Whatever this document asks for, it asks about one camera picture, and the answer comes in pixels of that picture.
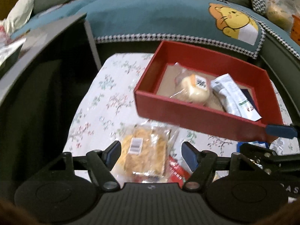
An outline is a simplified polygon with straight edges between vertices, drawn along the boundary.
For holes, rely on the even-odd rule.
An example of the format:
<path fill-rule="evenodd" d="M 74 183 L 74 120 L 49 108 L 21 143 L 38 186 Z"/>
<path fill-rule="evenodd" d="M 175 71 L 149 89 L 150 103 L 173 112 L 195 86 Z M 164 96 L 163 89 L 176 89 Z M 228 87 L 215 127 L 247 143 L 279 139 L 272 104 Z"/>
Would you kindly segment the red spicy strip packet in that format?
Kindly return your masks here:
<path fill-rule="evenodd" d="M 191 174 L 186 171 L 173 157 L 169 156 L 169 176 L 168 183 L 177 183 L 180 188 L 190 178 Z"/>

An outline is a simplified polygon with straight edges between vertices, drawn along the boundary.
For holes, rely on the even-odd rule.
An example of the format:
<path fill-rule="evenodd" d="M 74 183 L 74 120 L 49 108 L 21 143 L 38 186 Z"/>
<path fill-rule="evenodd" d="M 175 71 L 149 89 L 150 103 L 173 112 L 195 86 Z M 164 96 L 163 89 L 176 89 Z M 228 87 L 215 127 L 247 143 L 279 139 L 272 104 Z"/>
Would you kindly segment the crispy pastry clear bag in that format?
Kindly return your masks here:
<path fill-rule="evenodd" d="M 177 127 L 159 122 L 127 125 L 120 135 L 121 155 L 112 175 L 120 185 L 167 182 L 169 157 L 178 135 Z"/>

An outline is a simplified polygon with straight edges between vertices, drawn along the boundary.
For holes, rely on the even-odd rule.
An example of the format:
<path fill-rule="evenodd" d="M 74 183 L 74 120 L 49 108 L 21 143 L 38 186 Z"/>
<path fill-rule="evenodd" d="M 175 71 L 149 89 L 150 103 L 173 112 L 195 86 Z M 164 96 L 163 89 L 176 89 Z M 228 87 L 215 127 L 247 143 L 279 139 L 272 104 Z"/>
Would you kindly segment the white silver snack pouch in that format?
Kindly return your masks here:
<path fill-rule="evenodd" d="M 229 74 L 224 74 L 212 80 L 211 89 L 227 113 L 251 121 L 261 119 L 257 110 Z"/>

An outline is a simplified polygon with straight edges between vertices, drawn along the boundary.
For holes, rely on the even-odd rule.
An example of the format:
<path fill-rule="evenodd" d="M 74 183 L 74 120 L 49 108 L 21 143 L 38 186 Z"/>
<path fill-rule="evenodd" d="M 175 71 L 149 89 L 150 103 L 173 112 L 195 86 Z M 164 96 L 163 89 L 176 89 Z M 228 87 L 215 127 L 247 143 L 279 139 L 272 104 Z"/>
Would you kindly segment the red cardboard box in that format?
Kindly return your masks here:
<path fill-rule="evenodd" d="M 250 121 L 158 95 L 167 66 L 176 62 L 209 76 L 228 73 L 237 84 L 251 91 L 262 118 Z M 271 143 L 276 137 L 266 133 L 266 126 L 283 123 L 276 94 L 265 70 L 230 55 L 185 43 L 161 42 L 134 89 L 134 97 L 141 117 L 235 141 Z"/>

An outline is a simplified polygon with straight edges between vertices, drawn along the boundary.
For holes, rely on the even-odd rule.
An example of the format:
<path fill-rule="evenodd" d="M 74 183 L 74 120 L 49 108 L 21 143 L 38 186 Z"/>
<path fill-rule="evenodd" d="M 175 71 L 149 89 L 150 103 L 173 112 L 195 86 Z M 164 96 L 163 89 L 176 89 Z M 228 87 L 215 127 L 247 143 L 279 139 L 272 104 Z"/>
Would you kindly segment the blue snack packet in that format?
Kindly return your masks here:
<path fill-rule="evenodd" d="M 250 92 L 247 89 L 241 89 L 241 92 L 244 94 L 244 96 L 247 98 L 247 101 L 251 104 L 251 107 L 247 108 L 247 111 L 253 111 L 254 109 L 257 110 L 257 107 L 254 103 L 253 98 L 250 95 Z"/>

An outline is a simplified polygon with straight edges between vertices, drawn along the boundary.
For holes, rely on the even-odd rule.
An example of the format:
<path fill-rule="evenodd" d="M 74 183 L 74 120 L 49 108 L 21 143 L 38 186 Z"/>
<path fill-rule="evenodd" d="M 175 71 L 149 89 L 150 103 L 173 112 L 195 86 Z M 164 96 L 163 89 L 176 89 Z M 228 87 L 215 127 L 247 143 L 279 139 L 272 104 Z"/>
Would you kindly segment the floral tablecloth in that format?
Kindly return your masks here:
<path fill-rule="evenodd" d="M 113 141 L 122 140 L 125 128 L 147 122 L 136 112 L 134 88 L 149 64 L 152 53 L 119 53 L 104 63 L 79 104 L 70 126 L 63 152 L 84 156 L 91 150 L 104 150 Z M 179 128 L 171 156 L 189 173 L 181 155 L 181 144 L 188 141 L 198 150 L 211 150 L 218 156 L 230 156 L 237 142 Z M 278 155 L 299 153 L 298 139 L 276 139 L 270 146 Z"/>

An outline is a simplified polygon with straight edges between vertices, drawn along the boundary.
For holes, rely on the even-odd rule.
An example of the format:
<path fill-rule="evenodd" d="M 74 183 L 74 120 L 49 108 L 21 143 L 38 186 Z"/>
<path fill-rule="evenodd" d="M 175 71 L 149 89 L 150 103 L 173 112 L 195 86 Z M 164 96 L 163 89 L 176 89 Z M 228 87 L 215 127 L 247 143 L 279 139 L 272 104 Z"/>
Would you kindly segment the round bun clear bag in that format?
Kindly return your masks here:
<path fill-rule="evenodd" d="M 200 72 L 188 70 L 178 62 L 174 68 L 178 73 L 174 78 L 175 88 L 170 98 L 205 105 L 211 96 L 211 80 Z"/>

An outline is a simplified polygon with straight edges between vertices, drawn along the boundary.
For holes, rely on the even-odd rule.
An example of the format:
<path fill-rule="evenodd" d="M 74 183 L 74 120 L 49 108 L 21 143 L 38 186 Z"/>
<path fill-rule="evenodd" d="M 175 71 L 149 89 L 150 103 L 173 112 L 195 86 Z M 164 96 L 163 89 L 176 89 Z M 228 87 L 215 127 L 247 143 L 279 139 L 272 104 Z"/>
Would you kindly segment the orange plastic basket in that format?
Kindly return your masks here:
<path fill-rule="evenodd" d="M 292 15 L 293 17 L 293 26 L 291 29 L 290 37 L 294 42 L 300 45 L 300 18 L 296 15 Z"/>

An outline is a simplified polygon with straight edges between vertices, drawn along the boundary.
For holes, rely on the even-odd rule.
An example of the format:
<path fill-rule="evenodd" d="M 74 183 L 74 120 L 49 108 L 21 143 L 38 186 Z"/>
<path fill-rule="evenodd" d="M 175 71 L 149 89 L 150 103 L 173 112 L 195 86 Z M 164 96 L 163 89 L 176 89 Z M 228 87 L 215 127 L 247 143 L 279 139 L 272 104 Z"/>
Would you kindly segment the clear plastic bag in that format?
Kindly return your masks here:
<path fill-rule="evenodd" d="M 290 33 L 294 17 L 299 17 L 299 0 L 265 0 L 265 13 L 269 21 Z"/>

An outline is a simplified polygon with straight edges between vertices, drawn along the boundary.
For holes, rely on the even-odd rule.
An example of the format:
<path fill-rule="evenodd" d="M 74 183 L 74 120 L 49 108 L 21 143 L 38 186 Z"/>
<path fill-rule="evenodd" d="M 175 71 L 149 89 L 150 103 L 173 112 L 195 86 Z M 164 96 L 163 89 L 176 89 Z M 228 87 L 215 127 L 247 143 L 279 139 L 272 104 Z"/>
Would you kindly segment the white paper bag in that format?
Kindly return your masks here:
<path fill-rule="evenodd" d="M 23 44 L 26 42 L 26 38 L 18 39 L 17 41 L 3 46 L 1 48 L 1 63 L 0 66 L 4 65 L 6 60 L 12 56 L 17 50 L 21 49 Z"/>

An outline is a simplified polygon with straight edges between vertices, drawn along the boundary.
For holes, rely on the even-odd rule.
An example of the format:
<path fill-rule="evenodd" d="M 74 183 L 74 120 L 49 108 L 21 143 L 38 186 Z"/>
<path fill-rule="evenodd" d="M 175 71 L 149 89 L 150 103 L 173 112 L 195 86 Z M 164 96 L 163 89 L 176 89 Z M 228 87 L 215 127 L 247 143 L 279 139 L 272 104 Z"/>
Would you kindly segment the teal lion sofa cover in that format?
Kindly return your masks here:
<path fill-rule="evenodd" d="M 215 0 L 75 0 L 32 17 L 13 37 L 85 14 L 97 43 L 179 41 L 256 58 L 266 33 L 242 11 Z"/>

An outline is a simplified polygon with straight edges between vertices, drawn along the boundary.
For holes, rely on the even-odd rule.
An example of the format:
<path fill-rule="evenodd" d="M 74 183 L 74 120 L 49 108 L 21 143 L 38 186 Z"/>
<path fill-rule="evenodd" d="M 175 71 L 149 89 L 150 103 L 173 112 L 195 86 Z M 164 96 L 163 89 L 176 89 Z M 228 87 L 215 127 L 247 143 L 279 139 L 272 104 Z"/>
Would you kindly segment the white cloth on sofa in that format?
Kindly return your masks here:
<path fill-rule="evenodd" d="M 23 27 L 30 19 L 35 0 L 18 0 L 6 19 L 1 20 L 1 32 L 8 35 Z"/>

